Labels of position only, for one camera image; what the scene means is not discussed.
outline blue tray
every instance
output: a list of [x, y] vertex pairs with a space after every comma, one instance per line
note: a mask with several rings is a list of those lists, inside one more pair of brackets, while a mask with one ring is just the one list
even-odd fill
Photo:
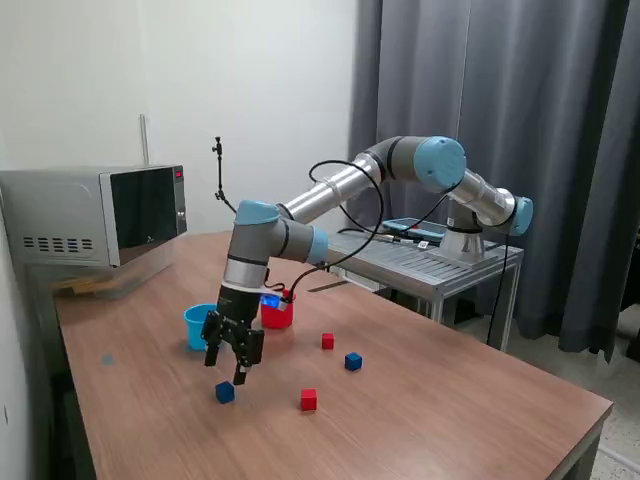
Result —
[[[417, 218], [394, 218], [391, 220], [385, 220], [382, 225], [389, 230], [402, 231], [409, 225], [413, 225], [418, 221]], [[447, 231], [447, 227], [440, 223], [433, 223], [422, 221], [416, 227], [404, 232], [405, 235], [410, 237], [422, 238], [430, 242], [441, 242], [444, 237], [444, 233]]]

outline cart leg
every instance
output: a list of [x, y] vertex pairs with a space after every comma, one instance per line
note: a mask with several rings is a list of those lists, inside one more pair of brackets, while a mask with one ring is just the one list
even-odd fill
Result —
[[503, 352], [507, 351], [507, 342], [509, 341], [519, 277], [519, 264], [515, 267], [508, 268], [504, 272], [502, 288], [500, 289], [500, 299], [496, 307], [496, 316], [493, 320], [491, 337], [489, 338], [489, 345]]
[[422, 298], [418, 298], [416, 304], [416, 312], [420, 315], [424, 315], [425, 317], [429, 316], [429, 302], [423, 300]]
[[449, 328], [455, 328], [456, 309], [458, 307], [458, 296], [449, 297], [443, 301], [442, 323]]
[[444, 298], [435, 297], [431, 301], [431, 312], [429, 317], [436, 323], [442, 323], [444, 313]]

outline floor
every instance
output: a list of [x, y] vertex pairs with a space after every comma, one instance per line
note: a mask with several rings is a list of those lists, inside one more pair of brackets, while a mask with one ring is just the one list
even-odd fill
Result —
[[[620, 317], [620, 327], [640, 327], [640, 305], [635, 305]], [[488, 322], [470, 322], [460, 331], [486, 338]], [[565, 353], [557, 348], [557, 340], [545, 337], [539, 340], [522, 338], [517, 328], [512, 328], [508, 352], [527, 363], [580, 385], [598, 395], [612, 400], [615, 405], [607, 420], [601, 445], [609, 447], [627, 459], [640, 464], [640, 363], [624, 356], [628, 340], [619, 337], [611, 364], [603, 354], [588, 352]], [[609, 456], [598, 452], [592, 480], [640, 480], [640, 474], [625, 467]]]

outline black wire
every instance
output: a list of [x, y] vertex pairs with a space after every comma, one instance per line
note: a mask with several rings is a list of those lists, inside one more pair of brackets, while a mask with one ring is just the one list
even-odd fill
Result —
[[[313, 176], [313, 168], [311, 170], [309, 170], [309, 178], [311, 179], [311, 181], [313, 181], [314, 183], [317, 183], [318, 180], [315, 179], [315, 177]], [[447, 195], [443, 195], [440, 197], [440, 199], [438, 199], [438, 201], [436, 202], [436, 204], [433, 206], [433, 208], [431, 210], [429, 210], [429, 212], [422, 217], [420, 220], [418, 220], [416, 223], [414, 223], [413, 225], [409, 225], [408, 227], [402, 229], [402, 230], [396, 230], [393, 233], [404, 233], [407, 230], [411, 230], [413, 227], [416, 227], [418, 225], [420, 225], [422, 222], [424, 222], [427, 218], [429, 218], [431, 216], [431, 214], [436, 210], [436, 208], [438, 208], [440, 206], [440, 204], [442, 203], [442, 201], [447, 198]], [[353, 218], [349, 212], [347, 212], [347, 209], [344, 208], [342, 205], [338, 205], [338, 207], [340, 208], [340, 210], [342, 210], [342, 213], [344, 213], [346, 215], [346, 217], [354, 224], [356, 225], [358, 228], [360, 228], [360, 232], [368, 232], [368, 233], [373, 233], [373, 230], [365, 227], [364, 225], [360, 225], [360, 223], [358, 223], [358, 221]], [[338, 233], [343, 233], [343, 232], [358, 232], [357, 229], [355, 228], [343, 228], [342, 230], [339, 230]], [[382, 232], [376, 232], [375, 235], [387, 235], [387, 233], [382, 233]]]
[[273, 285], [264, 284], [265, 287], [270, 288], [274, 292], [281, 292], [286, 288], [286, 285], [282, 282], [274, 283]]
[[378, 194], [378, 200], [380, 201], [380, 214], [378, 215], [378, 222], [376, 223], [376, 227], [371, 232], [371, 235], [369, 235], [367, 240], [362, 245], [360, 245], [358, 248], [356, 248], [353, 252], [345, 255], [344, 257], [340, 258], [339, 260], [336, 260], [335, 262], [332, 262], [332, 263], [329, 263], [329, 264], [325, 264], [325, 265], [322, 265], [320, 267], [314, 267], [314, 268], [312, 268], [310, 270], [307, 270], [306, 272], [302, 272], [298, 276], [298, 278], [296, 278], [293, 281], [293, 284], [291, 285], [291, 289], [289, 290], [289, 295], [287, 295], [287, 297], [286, 297], [286, 301], [287, 302], [291, 302], [292, 301], [293, 292], [295, 291], [296, 287], [298, 286], [298, 283], [300, 283], [300, 280], [302, 280], [304, 277], [306, 277], [307, 275], [310, 275], [310, 274], [312, 274], [314, 272], [320, 271], [320, 270], [324, 270], [324, 269], [327, 269], [327, 268], [330, 268], [330, 267], [335, 267], [339, 263], [342, 263], [345, 260], [348, 260], [349, 258], [356, 256], [358, 253], [360, 253], [362, 250], [364, 250], [366, 248], [366, 246], [371, 243], [371, 241], [374, 239], [374, 237], [378, 233], [378, 229], [380, 228], [380, 225], [382, 225], [382, 219], [384, 218], [384, 197], [382, 196], [382, 191], [380, 190], [380, 187], [378, 187], [378, 184], [373, 179], [373, 177], [371, 175], [369, 175], [364, 168], [362, 168], [359, 165], [355, 165], [355, 164], [353, 164], [351, 162], [346, 162], [344, 160], [325, 160], [323, 162], [316, 163], [309, 170], [309, 177], [312, 180], [313, 180], [313, 172], [314, 172], [314, 170], [316, 168], [318, 168], [318, 167], [321, 167], [322, 165], [347, 165], [349, 167], [353, 167], [353, 168], [355, 168], [357, 170], [360, 170], [360, 172], [362, 172], [362, 174], [369, 179], [371, 184], [375, 187], [376, 193]]
[[[391, 234], [404, 233], [404, 232], [406, 232], [407, 230], [411, 230], [413, 227], [416, 227], [416, 226], [420, 225], [420, 224], [421, 224], [422, 222], [424, 222], [427, 218], [429, 218], [433, 212], [435, 212], [436, 208], [438, 208], [438, 207], [440, 206], [440, 204], [442, 203], [442, 201], [443, 201], [445, 198], [447, 198], [447, 195], [446, 195], [446, 194], [445, 194], [445, 195], [443, 195], [443, 196], [441, 196], [441, 197], [438, 199], [438, 201], [436, 202], [436, 204], [433, 206], [433, 208], [431, 208], [431, 210], [429, 210], [429, 212], [427, 212], [427, 214], [426, 214], [425, 216], [423, 216], [420, 220], [418, 220], [418, 221], [417, 221], [417, 222], [415, 222], [414, 224], [409, 225], [408, 227], [403, 228], [402, 230], [394, 230], [393, 232], [390, 232], [390, 233], [391, 233]], [[370, 229], [368, 229], [367, 227], [364, 227], [364, 226], [360, 225], [358, 222], [356, 222], [356, 221], [355, 221], [355, 219], [354, 219], [351, 215], [349, 215], [349, 213], [347, 212], [347, 210], [346, 210], [342, 205], [340, 205], [340, 210], [342, 210], [342, 213], [344, 213], [344, 214], [347, 216], [347, 218], [348, 218], [349, 220], [351, 220], [351, 221], [352, 221], [352, 222], [353, 222], [353, 223], [354, 223], [358, 228], [361, 228], [361, 229], [362, 229], [361, 231], [365, 231], [365, 232], [369, 232], [369, 233], [371, 233], [371, 232], [372, 232], [372, 231], [371, 231]], [[340, 232], [338, 232], [338, 233], [341, 233], [341, 232], [344, 232], [344, 231], [349, 231], [349, 229], [342, 229], [342, 230], [341, 230]], [[387, 235], [387, 233], [379, 232], [379, 233], [377, 233], [376, 235]]]
[[227, 207], [229, 207], [233, 213], [238, 213], [238, 212], [236, 211], [236, 209], [233, 207], [233, 205], [231, 205], [231, 204], [229, 203], [229, 200], [227, 200], [223, 195], [220, 195], [220, 200], [222, 200], [222, 201], [224, 202], [224, 204], [225, 204]]
[[498, 308], [498, 301], [500, 300], [500, 292], [502, 291], [502, 280], [504, 279], [504, 272], [507, 269], [507, 257], [509, 256], [509, 234], [504, 236], [504, 260], [502, 261], [502, 273], [500, 274], [500, 281], [498, 282], [498, 292], [496, 293], [496, 299], [493, 302], [493, 311], [491, 312], [491, 320], [489, 320], [489, 332], [487, 333], [487, 341], [489, 345], [491, 340], [491, 330], [493, 329], [493, 320], [496, 317], [496, 310]]

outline blue cup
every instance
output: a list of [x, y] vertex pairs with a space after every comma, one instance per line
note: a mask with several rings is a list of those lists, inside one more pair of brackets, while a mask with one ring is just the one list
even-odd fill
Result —
[[207, 312], [215, 309], [215, 303], [203, 303], [189, 307], [184, 311], [184, 320], [187, 322], [187, 344], [191, 350], [199, 352], [206, 350], [207, 342], [200, 337], [200, 333], [204, 320], [207, 318]]

